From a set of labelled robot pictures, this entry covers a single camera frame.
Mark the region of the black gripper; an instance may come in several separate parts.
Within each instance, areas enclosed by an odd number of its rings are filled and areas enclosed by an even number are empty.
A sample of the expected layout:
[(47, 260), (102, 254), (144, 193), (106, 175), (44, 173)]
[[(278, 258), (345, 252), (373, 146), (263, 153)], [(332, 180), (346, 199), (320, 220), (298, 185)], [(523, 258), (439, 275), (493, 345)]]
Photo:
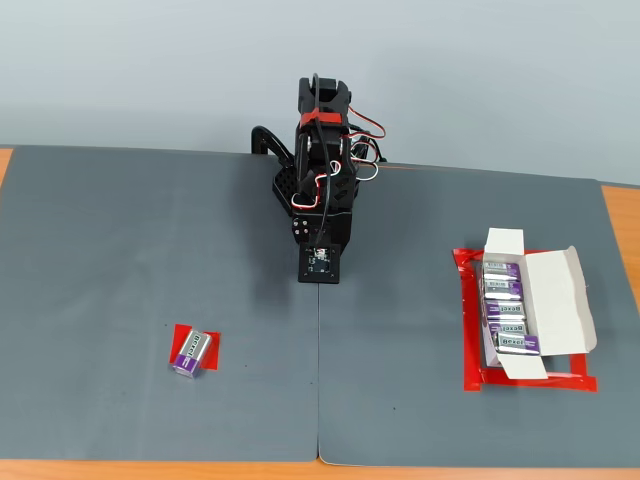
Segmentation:
[(322, 214), (312, 212), (294, 212), (291, 230), (297, 243), (312, 246), (339, 245), (345, 248), (351, 237), (352, 214), (338, 212)]

